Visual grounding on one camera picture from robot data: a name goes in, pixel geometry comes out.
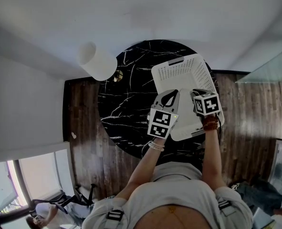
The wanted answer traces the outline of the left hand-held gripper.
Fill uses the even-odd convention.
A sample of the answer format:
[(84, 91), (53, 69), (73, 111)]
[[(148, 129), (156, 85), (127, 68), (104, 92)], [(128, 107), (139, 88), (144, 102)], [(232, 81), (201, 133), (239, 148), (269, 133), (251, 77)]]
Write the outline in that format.
[(147, 115), (148, 135), (167, 139), (179, 117), (179, 97), (179, 91), (172, 89), (160, 93), (155, 98)]

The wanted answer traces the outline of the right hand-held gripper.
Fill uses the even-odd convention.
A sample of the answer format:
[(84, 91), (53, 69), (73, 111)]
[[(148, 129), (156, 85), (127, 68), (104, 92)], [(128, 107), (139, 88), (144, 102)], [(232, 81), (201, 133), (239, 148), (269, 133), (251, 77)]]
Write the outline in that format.
[(193, 89), (190, 92), (194, 104), (193, 111), (197, 116), (207, 116), (221, 112), (221, 104), (217, 92), (204, 89)]

